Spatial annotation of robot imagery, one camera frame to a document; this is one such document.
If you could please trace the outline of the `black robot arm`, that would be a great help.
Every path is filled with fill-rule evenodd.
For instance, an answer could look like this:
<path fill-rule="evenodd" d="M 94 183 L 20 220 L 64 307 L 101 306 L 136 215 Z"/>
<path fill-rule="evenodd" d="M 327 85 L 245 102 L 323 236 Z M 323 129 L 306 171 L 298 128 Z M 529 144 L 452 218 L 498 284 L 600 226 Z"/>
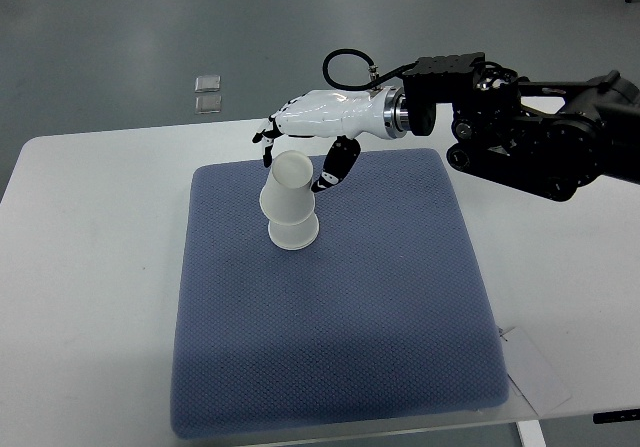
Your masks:
<path fill-rule="evenodd" d="M 639 89 L 616 70 L 532 82 L 473 53 L 421 57 L 400 77 L 413 134 L 451 106 L 446 159 L 462 173 L 557 202 L 601 175 L 639 180 Z"/>

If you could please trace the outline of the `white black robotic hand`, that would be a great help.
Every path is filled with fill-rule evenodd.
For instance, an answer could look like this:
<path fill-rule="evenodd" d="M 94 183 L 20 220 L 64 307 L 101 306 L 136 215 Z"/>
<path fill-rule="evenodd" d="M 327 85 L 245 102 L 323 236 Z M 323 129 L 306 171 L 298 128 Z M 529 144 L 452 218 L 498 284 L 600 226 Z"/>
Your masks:
<path fill-rule="evenodd" d="M 261 145 L 263 164 L 269 167 L 279 137 L 332 138 L 321 174 L 311 187 L 318 193 L 338 185 L 349 174 L 361 152 L 358 136 L 395 140 L 409 131 L 404 92 L 399 88 L 385 87 L 376 93 L 313 90 L 267 117 L 252 141 Z"/>

